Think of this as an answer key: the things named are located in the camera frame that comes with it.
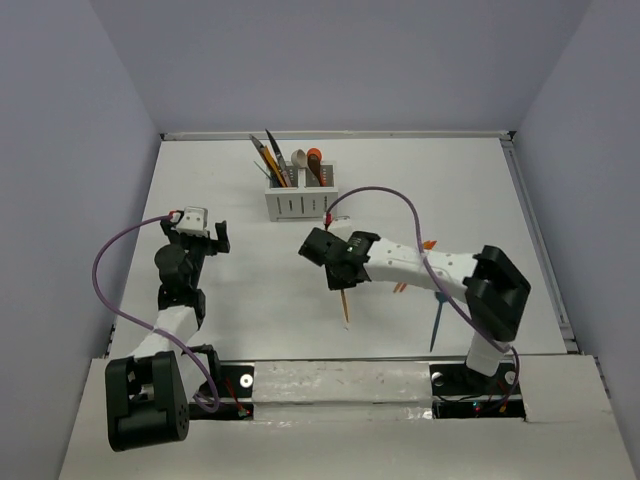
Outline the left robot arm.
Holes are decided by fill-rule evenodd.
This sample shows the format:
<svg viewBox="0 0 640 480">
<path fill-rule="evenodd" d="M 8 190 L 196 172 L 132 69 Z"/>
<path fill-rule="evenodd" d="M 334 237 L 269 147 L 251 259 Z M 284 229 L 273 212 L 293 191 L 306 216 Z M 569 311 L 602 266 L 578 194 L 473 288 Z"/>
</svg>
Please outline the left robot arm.
<svg viewBox="0 0 640 480">
<path fill-rule="evenodd" d="M 156 219 L 168 239 L 154 256 L 160 279 L 157 319 L 137 320 L 147 335 L 105 369 L 108 441 L 115 452 L 182 441 L 190 404 L 207 413 L 220 407 L 217 352 L 208 344 L 187 344 L 206 315 L 206 295 L 199 287 L 205 260 L 230 250 L 226 223 L 210 231 L 207 216 L 202 207 L 186 207 Z"/>
</svg>

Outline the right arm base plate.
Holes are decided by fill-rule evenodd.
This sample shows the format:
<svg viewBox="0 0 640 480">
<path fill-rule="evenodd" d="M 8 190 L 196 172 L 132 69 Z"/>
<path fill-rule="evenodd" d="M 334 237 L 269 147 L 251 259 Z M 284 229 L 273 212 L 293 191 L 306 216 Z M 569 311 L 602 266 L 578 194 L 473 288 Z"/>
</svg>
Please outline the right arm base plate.
<svg viewBox="0 0 640 480">
<path fill-rule="evenodd" d="M 461 363 L 431 364 L 429 373 L 436 419 L 526 418 L 513 364 L 503 362 L 492 377 Z"/>
</svg>

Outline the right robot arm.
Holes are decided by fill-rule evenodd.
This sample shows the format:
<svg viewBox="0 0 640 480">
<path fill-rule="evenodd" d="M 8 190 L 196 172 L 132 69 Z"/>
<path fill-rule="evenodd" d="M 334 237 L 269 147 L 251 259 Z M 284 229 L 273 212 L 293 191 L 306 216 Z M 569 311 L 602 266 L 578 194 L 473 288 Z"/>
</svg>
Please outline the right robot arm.
<svg viewBox="0 0 640 480">
<path fill-rule="evenodd" d="M 375 233 L 355 231 L 344 240 L 314 228 L 298 254 L 325 269 L 328 288 L 344 290 L 364 282 L 405 283 L 439 291 L 451 306 L 466 305 L 463 319 L 474 336 L 460 368 L 462 384 L 482 392 L 497 378 L 514 342 L 531 285 L 498 247 L 479 253 L 421 251 Z"/>
</svg>

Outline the yellow orange plastic spoon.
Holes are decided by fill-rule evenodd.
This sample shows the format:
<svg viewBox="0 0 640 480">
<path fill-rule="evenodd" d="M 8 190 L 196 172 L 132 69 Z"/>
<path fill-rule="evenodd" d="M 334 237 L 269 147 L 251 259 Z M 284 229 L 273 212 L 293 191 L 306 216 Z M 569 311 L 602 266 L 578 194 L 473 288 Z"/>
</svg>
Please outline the yellow orange plastic spoon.
<svg viewBox="0 0 640 480">
<path fill-rule="evenodd" d="M 346 292 L 344 289 L 340 290 L 340 300 L 341 300 L 341 306 L 342 306 L 342 311 L 344 315 L 344 328 L 345 330 L 348 331 L 349 325 L 350 325 L 350 313 L 349 313 L 348 300 L 347 300 Z"/>
</svg>

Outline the teal handled steel knife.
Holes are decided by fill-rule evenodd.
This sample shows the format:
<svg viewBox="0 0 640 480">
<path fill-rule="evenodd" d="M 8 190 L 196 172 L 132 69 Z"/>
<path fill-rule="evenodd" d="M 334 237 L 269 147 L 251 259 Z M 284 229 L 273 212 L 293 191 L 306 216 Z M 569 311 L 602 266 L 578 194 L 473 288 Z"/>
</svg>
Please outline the teal handled steel knife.
<svg viewBox="0 0 640 480">
<path fill-rule="evenodd" d="M 254 147 L 256 148 L 258 154 L 260 155 L 260 157 L 262 158 L 263 162 L 265 163 L 266 167 L 273 173 L 273 175 L 276 177 L 275 173 L 272 171 L 272 169 L 269 167 L 269 165 L 267 164 L 267 161 L 265 159 L 265 157 L 262 155 L 262 147 L 264 146 L 261 141 L 255 137 L 254 135 L 250 134 L 249 135 L 249 139 L 251 140 L 252 144 L 254 145 Z"/>
</svg>

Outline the beige plastic spoon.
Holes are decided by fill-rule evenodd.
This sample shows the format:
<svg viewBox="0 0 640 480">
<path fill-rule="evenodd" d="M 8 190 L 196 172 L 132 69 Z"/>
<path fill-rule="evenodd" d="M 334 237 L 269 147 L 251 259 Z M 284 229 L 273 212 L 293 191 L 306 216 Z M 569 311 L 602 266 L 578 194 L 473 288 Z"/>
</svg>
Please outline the beige plastic spoon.
<svg viewBox="0 0 640 480">
<path fill-rule="evenodd" d="M 297 149 L 291 154 L 291 163 L 298 169 L 306 169 L 308 167 L 307 154 L 302 149 Z"/>
</svg>

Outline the teal blue plastic knife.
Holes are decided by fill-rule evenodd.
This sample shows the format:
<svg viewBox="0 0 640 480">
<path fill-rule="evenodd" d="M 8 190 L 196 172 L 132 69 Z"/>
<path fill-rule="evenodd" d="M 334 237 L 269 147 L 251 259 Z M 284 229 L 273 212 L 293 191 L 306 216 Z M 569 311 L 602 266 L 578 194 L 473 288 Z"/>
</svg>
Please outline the teal blue plastic knife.
<svg viewBox="0 0 640 480">
<path fill-rule="evenodd" d="M 273 187 L 278 187 L 279 184 L 277 183 L 277 179 L 276 177 L 273 175 L 273 173 L 264 168 L 261 164 L 259 164 L 257 161 L 254 161 L 253 164 L 260 170 L 260 172 L 266 177 L 267 179 L 267 184 L 269 188 L 273 188 Z"/>
</svg>

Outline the black handled steel knife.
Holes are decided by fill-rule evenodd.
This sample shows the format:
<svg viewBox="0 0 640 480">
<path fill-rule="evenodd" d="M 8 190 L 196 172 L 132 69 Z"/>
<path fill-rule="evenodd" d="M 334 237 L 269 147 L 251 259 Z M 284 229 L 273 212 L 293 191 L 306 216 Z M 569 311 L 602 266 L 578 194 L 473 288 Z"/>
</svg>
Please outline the black handled steel knife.
<svg viewBox="0 0 640 480">
<path fill-rule="evenodd" d="M 265 132 L 267 134 L 267 137 L 269 139 L 269 142 L 270 142 L 271 147 L 273 149 L 273 152 L 275 154 L 275 158 L 277 160 L 278 166 L 280 167 L 280 169 L 282 171 L 284 171 L 287 168 L 287 164 L 286 164 L 286 161 L 285 161 L 285 159 L 283 157 L 281 149 L 280 149 L 275 137 L 273 136 L 273 134 L 268 129 L 266 129 Z"/>
</svg>

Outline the pink handled steel knife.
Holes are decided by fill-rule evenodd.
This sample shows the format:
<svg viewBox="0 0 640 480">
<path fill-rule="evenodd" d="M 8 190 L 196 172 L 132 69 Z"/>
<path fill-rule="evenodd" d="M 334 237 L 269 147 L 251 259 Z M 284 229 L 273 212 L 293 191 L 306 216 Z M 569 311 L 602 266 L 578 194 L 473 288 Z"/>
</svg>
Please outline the pink handled steel knife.
<svg viewBox="0 0 640 480">
<path fill-rule="evenodd" d="M 292 183 L 292 180 L 291 180 L 291 177 L 289 175 L 289 172 L 288 172 L 287 168 L 283 169 L 282 175 L 284 177 L 284 180 L 285 180 L 285 183 L 286 183 L 287 187 L 293 187 L 293 183 Z"/>
</svg>

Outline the brown wooden spoon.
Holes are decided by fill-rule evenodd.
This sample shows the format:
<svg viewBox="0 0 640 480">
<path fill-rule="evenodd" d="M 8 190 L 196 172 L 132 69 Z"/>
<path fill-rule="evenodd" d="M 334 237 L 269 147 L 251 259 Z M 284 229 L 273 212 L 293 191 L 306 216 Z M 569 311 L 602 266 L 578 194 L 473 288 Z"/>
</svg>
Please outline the brown wooden spoon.
<svg viewBox="0 0 640 480">
<path fill-rule="evenodd" d="M 321 159 L 316 154 L 310 154 L 307 157 L 307 163 L 310 171 L 318 180 L 320 186 L 324 185 L 324 180 L 321 172 Z"/>
</svg>

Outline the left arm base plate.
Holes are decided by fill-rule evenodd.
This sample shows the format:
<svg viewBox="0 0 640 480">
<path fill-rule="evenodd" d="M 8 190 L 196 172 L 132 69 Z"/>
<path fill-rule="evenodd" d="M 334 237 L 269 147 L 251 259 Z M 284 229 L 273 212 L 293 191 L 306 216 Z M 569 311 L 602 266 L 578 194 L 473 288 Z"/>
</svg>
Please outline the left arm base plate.
<svg viewBox="0 0 640 480">
<path fill-rule="evenodd" d="M 190 404 L 192 420 L 245 421 L 253 419 L 254 366 L 252 364 L 223 364 L 222 379 L 216 383 L 221 405 L 214 412 Z"/>
</svg>

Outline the dark blue plastic spoon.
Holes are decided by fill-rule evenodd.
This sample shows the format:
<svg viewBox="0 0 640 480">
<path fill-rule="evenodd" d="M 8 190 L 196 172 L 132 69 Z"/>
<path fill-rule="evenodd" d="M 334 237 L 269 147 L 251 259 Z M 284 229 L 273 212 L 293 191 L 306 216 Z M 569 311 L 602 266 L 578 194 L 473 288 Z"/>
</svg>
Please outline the dark blue plastic spoon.
<svg viewBox="0 0 640 480">
<path fill-rule="evenodd" d="M 443 312 L 443 308 L 444 305 L 447 303 L 447 299 L 446 296 L 438 291 L 434 293 L 434 297 L 437 301 L 437 310 L 436 310 L 436 314 L 435 314 L 435 318 L 434 318 L 434 323 L 433 323 L 433 328 L 432 328 L 432 333 L 431 333 L 431 338 L 430 338 L 430 344 L 429 344 L 429 351 L 432 352 L 435 344 L 436 344 L 436 340 L 437 340 L 437 335 L 438 335 L 438 331 L 439 331 L 439 326 L 440 326 L 440 322 L 441 322 L 441 316 L 442 316 L 442 312 Z"/>
</svg>

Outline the orange handled knife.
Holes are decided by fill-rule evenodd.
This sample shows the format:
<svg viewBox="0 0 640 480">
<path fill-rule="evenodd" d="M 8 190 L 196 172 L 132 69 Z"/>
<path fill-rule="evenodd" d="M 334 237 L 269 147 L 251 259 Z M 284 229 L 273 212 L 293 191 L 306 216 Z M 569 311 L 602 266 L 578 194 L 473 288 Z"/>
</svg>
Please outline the orange handled knife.
<svg viewBox="0 0 640 480">
<path fill-rule="evenodd" d="M 282 170 L 278 166 L 278 163 L 273 157 L 273 155 L 271 154 L 270 150 L 266 146 L 263 146 L 261 151 L 262 151 L 262 155 L 265 157 L 267 161 L 267 164 L 269 165 L 269 167 L 272 169 L 272 171 L 275 173 L 276 177 L 278 178 L 278 181 L 280 182 L 281 186 L 287 187 L 284 177 L 282 175 Z"/>
</svg>

